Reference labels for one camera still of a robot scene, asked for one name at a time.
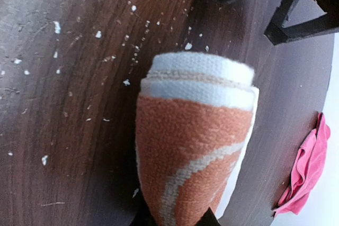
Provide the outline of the pink towel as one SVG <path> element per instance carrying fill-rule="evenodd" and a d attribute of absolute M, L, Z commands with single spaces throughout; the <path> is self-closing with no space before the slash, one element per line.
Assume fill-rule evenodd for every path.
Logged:
<path fill-rule="evenodd" d="M 316 127 L 310 131 L 299 147 L 290 174 L 290 184 L 280 197 L 274 216 L 292 212 L 299 214 L 307 203 L 310 192 L 323 173 L 327 143 L 331 129 L 324 113 L 319 113 Z"/>

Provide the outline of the orange bunny towel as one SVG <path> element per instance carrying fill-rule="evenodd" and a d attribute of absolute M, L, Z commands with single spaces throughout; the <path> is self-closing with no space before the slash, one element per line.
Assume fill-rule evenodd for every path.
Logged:
<path fill-rule="evenodd" d="M 222 217 L 252 135 L 259 90 L 252 67 L 198 52 L 155 56 L 136 110 L 143 197 L 158 225 Z"/>

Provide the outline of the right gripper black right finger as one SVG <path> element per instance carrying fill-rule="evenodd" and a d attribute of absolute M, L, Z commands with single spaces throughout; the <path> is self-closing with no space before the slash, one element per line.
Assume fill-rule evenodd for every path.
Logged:
<path fill-rule="evenodd" d="M 206 213 L 196 223 L 196 226 L 220 226 L 220 223 L 211 208 L 208 208 Z"/>

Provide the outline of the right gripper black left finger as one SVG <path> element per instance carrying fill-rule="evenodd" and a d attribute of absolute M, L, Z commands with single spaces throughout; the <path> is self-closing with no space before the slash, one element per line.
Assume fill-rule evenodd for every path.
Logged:
<path fill-rule="evenodd" d="M 134 219 L 129 225 L 130 226 L 156 226 L 156 222 L 149 211 L 148 205 L 146 204 L 142 191 L 139 191 L 139 196 L 141 197 L 140 207 Z"/>

